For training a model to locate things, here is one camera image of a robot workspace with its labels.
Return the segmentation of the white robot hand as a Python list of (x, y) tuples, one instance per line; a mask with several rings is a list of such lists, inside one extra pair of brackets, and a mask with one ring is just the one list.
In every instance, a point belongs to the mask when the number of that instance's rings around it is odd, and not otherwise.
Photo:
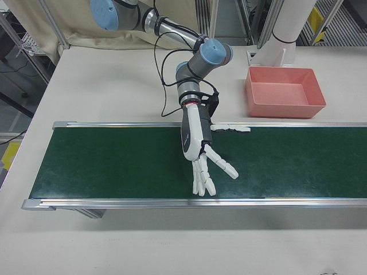
[(202, 197), (207, 191), (214, 196), (216, 188), (208, 172), (208, 159), (232, 179), (238, 178), (239, 173), (211, 147), (212, 131), (250, 132), (251, 129), (239, 124), (212, 124), (207, 107), (198, 103), (187, 103), (182, 109), (181, 143), (184, 157), (193, 167), (193, 194)]

